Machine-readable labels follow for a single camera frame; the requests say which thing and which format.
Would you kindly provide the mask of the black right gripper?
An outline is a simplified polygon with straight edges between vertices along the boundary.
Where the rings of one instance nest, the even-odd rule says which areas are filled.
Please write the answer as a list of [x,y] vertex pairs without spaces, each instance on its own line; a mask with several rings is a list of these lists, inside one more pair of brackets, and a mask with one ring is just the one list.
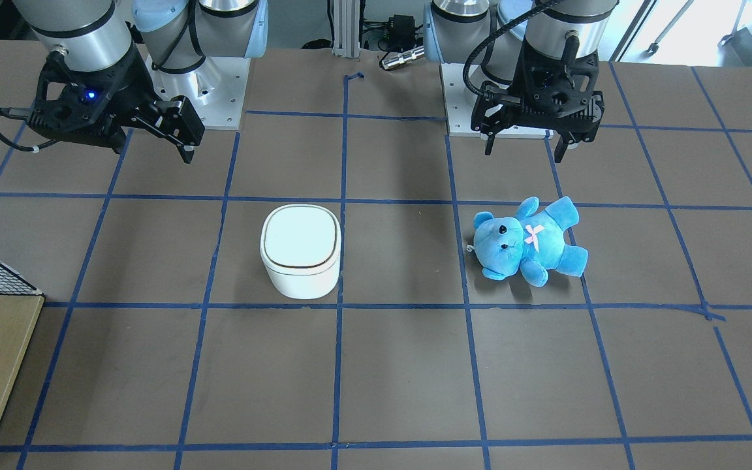
[[125,126],[164,140],[190,164],[205,125],[189,97],[158,101],[136,46],[97,71],[69,68],[68,53],[54,46],[40,71],[27,127],[54,142],[106,147],[119,153]]

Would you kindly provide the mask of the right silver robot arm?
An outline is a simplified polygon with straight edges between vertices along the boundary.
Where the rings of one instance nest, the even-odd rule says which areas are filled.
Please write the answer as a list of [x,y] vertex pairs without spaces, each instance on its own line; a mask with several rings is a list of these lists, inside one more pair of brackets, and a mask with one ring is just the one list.
[[50,143],[119,153],[125,129],[190,163],[206,130],[236,130],[247,67],[268,45],[266,1],[18,1],[48,49],[30,109],[10,110]]

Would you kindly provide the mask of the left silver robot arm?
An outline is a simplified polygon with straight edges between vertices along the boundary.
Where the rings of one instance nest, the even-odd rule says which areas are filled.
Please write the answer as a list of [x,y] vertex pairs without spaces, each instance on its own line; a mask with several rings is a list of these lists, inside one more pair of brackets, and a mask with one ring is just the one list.
[[501,132],[558,136],[553,153],[592,142],[604,115],[598,45],[615,1],[432,1],[424,9],[427,59],[456,67],[469,104],[465,130],[492,152]]

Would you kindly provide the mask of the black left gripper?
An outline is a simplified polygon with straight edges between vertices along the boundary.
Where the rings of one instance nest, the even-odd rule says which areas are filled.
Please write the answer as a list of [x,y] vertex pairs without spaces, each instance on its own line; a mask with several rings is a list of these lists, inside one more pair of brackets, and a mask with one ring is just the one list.
[[471,130],[486,137],[487,157],[497,134],[513,126],[555,131],[555,164],[570,147],[594,141],[605,110],[603,93],[595,89],[599,57],[597,52],[578,57],[578,47],[578,41],[566,40],[562,56],[549,57],[525,41],[507,89],[483,82]]

